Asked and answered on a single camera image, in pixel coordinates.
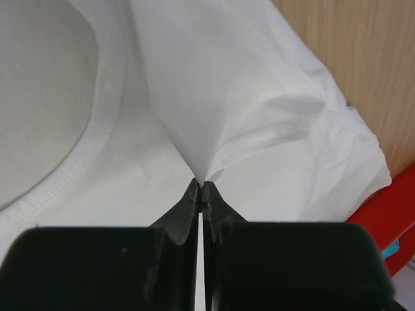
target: red plastic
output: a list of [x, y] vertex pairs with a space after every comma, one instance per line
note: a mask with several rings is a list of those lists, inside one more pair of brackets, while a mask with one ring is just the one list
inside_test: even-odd
[[399, 251], [385, 262], [391, 276], [415, 255], [415, 165], [364, 204], [348, 222], [367, 228], [380, 250], [399, 238]]

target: white fabric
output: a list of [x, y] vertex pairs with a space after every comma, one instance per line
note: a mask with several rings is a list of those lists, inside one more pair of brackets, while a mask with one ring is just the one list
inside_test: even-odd
[[0, 209], [56, 168], [92, 109], [97, 42], [67, 2], [0, 2]]
[[[25, 41], [25, 31], [32, 31], [20, 29], [15, 20], [25, 25], [20, 10], [28, 2], [13, 1], [21, 3], [16, 5], [19, 10], [10, 10], [13, 18], [0, 21], [0, 48], [8, 35], [3, 29], [14, 31], [16, 41]], [[76, 76], [82, 83], [71, 84], [76, 89], [72, 97], [63, 90], [66, 82], [56, 79], [63, 87], [61, 97], [49, 100], [53, 109], [82, 116], [65, 148], [53, 137], [59, 132], [41, 124], [53, 118], [62, 123], [47, 109], [32, 114], [30, 123], [14, 121], [28, 131], [40, 123], [46, 130], [39, 132], [45, 137], [37, 148], [53, 147], [59, 153], [57, 162], [38, 174], [39, 180], [31, 179], [12, 194], [6, 181], [18, 163], [10, 151], [14, 146], [7, 142], [18, 138], [13, 131], [0, 133], [0, 198], [5, 203], [27, 192], [0, 211], [0, 259], [22, 231], [35, 225], [149, 225], [181, 197], [193, 176], [201, 182], [215, 180], [224, 199], [246, 219], [273, 222], [343, 221], [390, 183], [376, 136], [346, 106], [327, 69], [270, 1], [69, 2], [90, 24], [98, 45], [92, 108], [84, 100], [93, 65], [84, 76]], [[45, 7], [39, 14], [52, 14]], [[65, 4], [60, 9], [63, 15], [73, 10]], [[49, 23], [54, 28], [61, 20]], [[67, 50], [73, 48], [67, 53], [78, 55], [86, 50], [77, 42], [89, 38], [87, 53], [93, 59], [93, 40], [82, 31], [69, 31], [90, 31], [85, 21], [78, 16], [72, 23], [65, 26], [67, 32], [57, 32], [58, 41]], [[68, 66], [78, 68], [78, 56], [59, 55], [54, 38], [36, 39], [50, 42], [28, 45], [31, 53], [25, 57], [32, 58], [27, 64], [37, 62], [48, 69], [70, 60]], [[53, 57], [63, 58], [49, 63]], [[7, 61], [0, 58], [0, 68]], [[75, 76], [71, 70], [68, 74]], [[55, 78], [54, 71], [48, 73]], [[6, 80], [1, 71], [0, 87]], [[0, 124], [14, 101], [1, 97]], [[30, 101], [20, 103], [23, 111]], [[87, 118], [75, 144], [75, 133]], [[26, 141], [18, 146], [21, 151], [26, 147]], [[39, 161], [27, 153], [20, 162]]]

